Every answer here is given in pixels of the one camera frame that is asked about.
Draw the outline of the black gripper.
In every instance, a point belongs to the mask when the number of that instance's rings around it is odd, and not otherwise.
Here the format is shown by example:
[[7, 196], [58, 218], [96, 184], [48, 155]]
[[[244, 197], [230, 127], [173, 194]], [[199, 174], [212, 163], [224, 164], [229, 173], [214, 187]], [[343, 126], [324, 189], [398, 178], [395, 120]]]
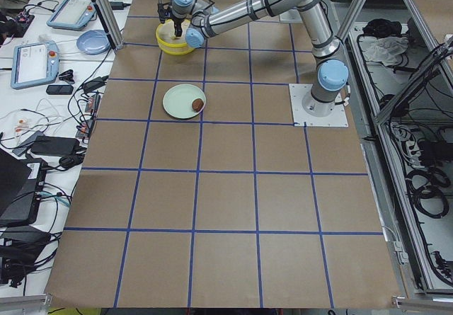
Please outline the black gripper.
[[182, 21], [184, 17], [173, 10], [171, 2], [163, 3], [159, 1], [157, 4], [157, 13], [160, 23], [165, 23], [167, 20], [173, 21], [174, 35], [176, 38], [181, 38], [183, 34]]

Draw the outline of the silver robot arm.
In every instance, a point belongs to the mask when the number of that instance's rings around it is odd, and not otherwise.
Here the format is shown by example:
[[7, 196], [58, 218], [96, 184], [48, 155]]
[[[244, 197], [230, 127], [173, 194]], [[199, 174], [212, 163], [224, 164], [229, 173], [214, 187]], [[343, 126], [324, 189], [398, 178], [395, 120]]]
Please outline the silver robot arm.
[[183, 36], [192, 48], [199, 48], [209, 38], [296, 9], [302, 18], [316, 60], [317, 79], [311, 97], [322, 104], [334, 102], [346, 85], [349, 71], [344, 63], [342, 40], [335, 35], [321, 0], [243, 0], [218, 10], [208, 0], [159, 1], [161, 23], [173, 21], [174, 33]]

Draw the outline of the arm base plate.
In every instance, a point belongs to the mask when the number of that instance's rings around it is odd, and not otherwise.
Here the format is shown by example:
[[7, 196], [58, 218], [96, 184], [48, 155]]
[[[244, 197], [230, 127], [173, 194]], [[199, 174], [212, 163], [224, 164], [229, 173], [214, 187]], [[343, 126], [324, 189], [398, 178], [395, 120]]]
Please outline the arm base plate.
[[330, 103], [320, 103], [311, 95], [311, 84], [289, 84], [293, 125], [296, 127], [348, 127], [341, 94]]

